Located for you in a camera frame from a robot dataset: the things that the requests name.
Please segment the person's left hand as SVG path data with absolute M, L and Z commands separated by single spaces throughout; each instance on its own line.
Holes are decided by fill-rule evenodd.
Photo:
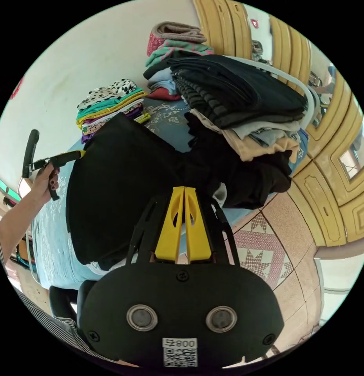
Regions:
M 32 201 L 38 206 L 42 207 L 50 201 L 51 193 L 58 188 L 58 174 L 59 168 L 55 168 L 52 163 L 49 163 L 37 173 L 32 189 L 30 192 Z

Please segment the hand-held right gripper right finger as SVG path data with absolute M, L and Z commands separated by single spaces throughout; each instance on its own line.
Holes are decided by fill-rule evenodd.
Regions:
M 184 187 L 184 199 L 188 263 L 208 261 L 212 251 L 195 188 Z

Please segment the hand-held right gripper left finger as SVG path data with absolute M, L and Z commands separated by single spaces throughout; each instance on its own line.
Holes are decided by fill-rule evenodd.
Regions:
M 173 188 L 155 249 L 155 257 L 158 261 L 171 262 L 173 264 L 178 261 L 183 221 L 184 190 L 183 186 Z

